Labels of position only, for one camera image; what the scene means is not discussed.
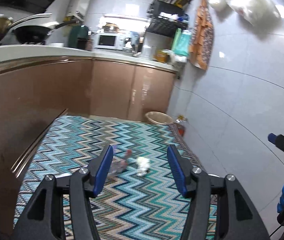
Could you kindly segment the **beige wastebasket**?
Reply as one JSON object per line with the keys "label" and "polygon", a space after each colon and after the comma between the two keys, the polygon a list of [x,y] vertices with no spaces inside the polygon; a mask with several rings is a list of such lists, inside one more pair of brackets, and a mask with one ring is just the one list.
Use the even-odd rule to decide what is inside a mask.
{"label": "beige wastebasket", "polygon": [[169,115],[162,112],[148,112],[145,114],[145,118],[150,124],[155,125],[168,125],[173,123],[173,119]]}

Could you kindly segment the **yellow container on counter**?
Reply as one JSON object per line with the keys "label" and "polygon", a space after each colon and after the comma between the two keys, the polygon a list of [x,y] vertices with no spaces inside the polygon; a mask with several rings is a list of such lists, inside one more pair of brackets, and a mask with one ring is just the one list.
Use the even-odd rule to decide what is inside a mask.
{"label": "yellow container on counter", "polygon": [[153,58],[161,63],[167,63],[169,61],[170,50],[157,50],[153,56]]}

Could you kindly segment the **clear plastic bag red tie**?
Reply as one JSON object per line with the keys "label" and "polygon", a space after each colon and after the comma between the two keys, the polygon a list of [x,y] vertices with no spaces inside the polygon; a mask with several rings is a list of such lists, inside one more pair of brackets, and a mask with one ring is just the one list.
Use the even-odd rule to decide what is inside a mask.
{"label": "clear plastic bag red tie", "polygon": [[118,147],[116,145],[113,145],[112,148],[113,160],[108,172],[109,177],[114,177],[124,172],[128,167],[128,159],[132,156],[132,150],[126,150],[124,157],[117,157],[116,153]]}

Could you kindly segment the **white hanging plastic bags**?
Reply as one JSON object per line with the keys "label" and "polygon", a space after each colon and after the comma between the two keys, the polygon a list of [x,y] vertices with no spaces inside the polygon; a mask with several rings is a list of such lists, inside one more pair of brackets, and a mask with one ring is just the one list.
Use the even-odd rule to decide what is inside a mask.
{"label": "white hanging plastic bags", "polygon": [[217,12],[229,7],[253,26],[281,18],[272,0],[209,0],[209,5]]}

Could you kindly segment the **white microwave oven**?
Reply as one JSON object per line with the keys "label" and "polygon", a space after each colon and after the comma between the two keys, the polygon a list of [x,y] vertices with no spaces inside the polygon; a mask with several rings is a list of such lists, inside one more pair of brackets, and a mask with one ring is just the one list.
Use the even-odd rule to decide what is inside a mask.
{"label": "white microwave oven", "polygon": [[94,40],[94,48],[122,50],[124,48],[124,36],[120,33],[98,33]]}

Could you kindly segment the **black wall dish rack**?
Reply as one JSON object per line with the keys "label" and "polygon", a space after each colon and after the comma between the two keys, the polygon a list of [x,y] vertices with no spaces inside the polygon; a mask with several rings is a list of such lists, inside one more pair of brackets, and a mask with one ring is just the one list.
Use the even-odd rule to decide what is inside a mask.
{"label": "black wall dish rack", "polygon": [[174,37],[177,29],[185,30],[188,19],[185,10],[191,0],[153,0],[147,10],[147,33]]}

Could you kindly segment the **brown kitchen cabinet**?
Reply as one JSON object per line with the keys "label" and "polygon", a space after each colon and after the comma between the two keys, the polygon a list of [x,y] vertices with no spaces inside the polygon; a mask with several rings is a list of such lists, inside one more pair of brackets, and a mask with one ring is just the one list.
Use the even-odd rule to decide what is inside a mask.
{"label": "brown kitchen cabinet", "polygon": [[13,231],[22,183],[17,172],[30,160],[61,115],[104,115],[143,120],[165,112],[175,72],[126,60],[92,56],[41,56],[0,63],[0,234]]}

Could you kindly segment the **orange patterned hanging apron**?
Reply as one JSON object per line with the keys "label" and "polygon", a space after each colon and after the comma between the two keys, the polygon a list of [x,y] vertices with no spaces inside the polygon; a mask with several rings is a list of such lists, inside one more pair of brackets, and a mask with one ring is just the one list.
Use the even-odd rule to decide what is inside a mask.
{"label": "orange patterned hanging apron", "polygon": [[194,66],[207,70],[214,41],[214,26],[207,0],[201,0],[195,16],[188,50],[188,59]]}

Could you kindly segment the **white plastic bag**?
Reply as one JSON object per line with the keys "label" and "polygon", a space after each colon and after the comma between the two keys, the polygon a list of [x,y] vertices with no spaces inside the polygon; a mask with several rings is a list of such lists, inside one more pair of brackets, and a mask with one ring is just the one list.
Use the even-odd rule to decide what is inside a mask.
{"label": "white plastic bag", "polygon": [[138,165],[137,176],[139,177],[145,176],[148,173],[150,167],[149,159],[145,157],[138,157],[137,165]]}

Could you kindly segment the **zigzag patterned table cloth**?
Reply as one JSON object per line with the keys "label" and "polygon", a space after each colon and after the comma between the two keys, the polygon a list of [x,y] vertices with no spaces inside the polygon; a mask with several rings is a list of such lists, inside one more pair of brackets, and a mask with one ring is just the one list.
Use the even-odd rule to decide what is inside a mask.
{"label": "zigzag patterned table cloth", "polygon": [[[128,167],[107,176],[91,206],[102,239],[180,239],[190,201],[178,192],[167,148],[200,166],[173,125],[94,120],[64,115],[54,120],[37,149],[19,189],[14,218],[18,219],[46,174],[71,174],[97,157],[106,145],[116,145],[117,157],[132,150]],[[137,176],[137,158],[150,161],[148,173]]]}

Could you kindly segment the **black wok pan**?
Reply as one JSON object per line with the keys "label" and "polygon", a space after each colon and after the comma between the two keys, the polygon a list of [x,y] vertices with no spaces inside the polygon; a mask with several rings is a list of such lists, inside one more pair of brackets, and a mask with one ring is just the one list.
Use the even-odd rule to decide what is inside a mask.
{"label": "black wok pan", "polygon": [[40,25],[24,25],[12,32],[20,44],[45,44],[45,41],[56,29],[78,23],[77,20],[71,20],[55,25],[52,28]]}

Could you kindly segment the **teal hanging bag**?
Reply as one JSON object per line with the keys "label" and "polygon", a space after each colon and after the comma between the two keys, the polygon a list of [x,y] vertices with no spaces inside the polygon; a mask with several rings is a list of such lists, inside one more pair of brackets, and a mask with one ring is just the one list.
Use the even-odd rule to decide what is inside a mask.
{"label": "teal hanging bag", "polygon": [[180,28],[175,32],[171,50],[175,55],[188,56],[188,48],[191,40],[192,32],[182,30]]}

